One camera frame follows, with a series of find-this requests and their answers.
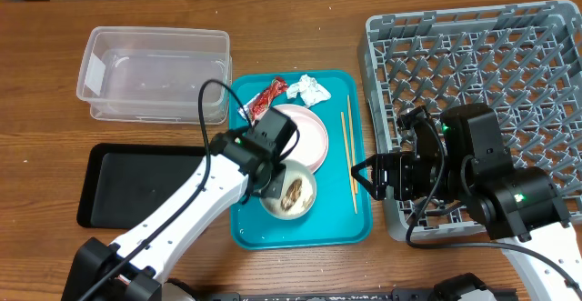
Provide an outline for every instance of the dish rack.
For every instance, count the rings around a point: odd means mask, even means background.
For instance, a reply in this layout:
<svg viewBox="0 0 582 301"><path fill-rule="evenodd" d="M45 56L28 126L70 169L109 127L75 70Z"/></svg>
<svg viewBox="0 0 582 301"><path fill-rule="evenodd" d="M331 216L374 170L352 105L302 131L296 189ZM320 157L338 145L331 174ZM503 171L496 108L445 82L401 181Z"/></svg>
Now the dish rack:
<svg viewBox="0 0 582 301"><path fill-rule="evenodd" d="M486 103L516 167L553 178L574 223L582 221L582 16L570 1L374 15L358 57L378 153L401 149L398 116L425 105L436 119ZM443 208L435 201L429 209ZM388 233L404 240L411 201L384 201ZM464 207L423 217L413 238L467 236L485 228Z"/></svg>

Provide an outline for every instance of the crumpled tissue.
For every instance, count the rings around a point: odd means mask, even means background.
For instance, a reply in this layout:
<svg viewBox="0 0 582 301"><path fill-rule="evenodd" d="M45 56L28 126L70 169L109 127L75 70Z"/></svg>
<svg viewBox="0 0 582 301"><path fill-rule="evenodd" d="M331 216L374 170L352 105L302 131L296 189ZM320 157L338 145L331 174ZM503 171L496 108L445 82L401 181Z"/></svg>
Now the crumpled tissue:
<svg viewBox="0 0 582 301"><path fill-rule="evenodd" d="M308 75L302 75L299 82L294 83L287 88L287 98L296 98L297 93L301 95L301 99L306 104L306 107L316 105L321 101L329 100L331 94L321 86L317 80Z"/></svg>

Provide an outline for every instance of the bowl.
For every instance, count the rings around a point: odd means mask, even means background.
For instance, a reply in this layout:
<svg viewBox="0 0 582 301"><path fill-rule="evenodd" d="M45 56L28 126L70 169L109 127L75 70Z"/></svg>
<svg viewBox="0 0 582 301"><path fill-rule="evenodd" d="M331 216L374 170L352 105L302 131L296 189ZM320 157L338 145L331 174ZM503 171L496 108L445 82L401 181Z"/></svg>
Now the bowl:
<svg viewBox="0 0 582 301"><path fill-rule="evenodd" d="M295 160L287 159L283 160L281 163L286 165L281 196L279 198L261 198L261 206L263 206L269 215L275 218L282 220L297 219L306 214L316 201L316 178L313 176L309 168ZM291 208L288 211L285 211L281 207L281 201L286 196L286 192L291 184L299 178L301 179L301 194Z"/></svg>

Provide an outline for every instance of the green led light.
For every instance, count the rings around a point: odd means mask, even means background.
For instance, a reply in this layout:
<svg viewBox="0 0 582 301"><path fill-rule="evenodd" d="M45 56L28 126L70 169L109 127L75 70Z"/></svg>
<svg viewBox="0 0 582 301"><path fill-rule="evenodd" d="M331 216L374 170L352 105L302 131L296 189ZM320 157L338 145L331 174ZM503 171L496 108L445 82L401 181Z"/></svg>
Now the green led light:
<svg viewBox="0 0 582 301"><path fill-rule="evenodd" d="M516 202L521 202L524 201L526 199L526 197L524 195L520 194L516 194L513 196L516 199Z"/></svg>

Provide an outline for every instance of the snack wrapper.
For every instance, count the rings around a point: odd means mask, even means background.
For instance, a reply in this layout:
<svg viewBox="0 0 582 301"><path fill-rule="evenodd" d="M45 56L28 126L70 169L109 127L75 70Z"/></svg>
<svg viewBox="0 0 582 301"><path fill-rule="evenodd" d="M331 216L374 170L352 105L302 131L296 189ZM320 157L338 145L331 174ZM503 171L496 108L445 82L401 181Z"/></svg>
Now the snack wrapper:
<svg viewBox="0 0 582 301"><path fill-rule="evenodd" d="M287 88L288 85L283 78L275 77L269 87L255 95L242 108L239 108L238 113L245 118L245 112L247 112L251 121L255 122L255 119L263 114L271 106L273 100L282 95Z"/></svg>

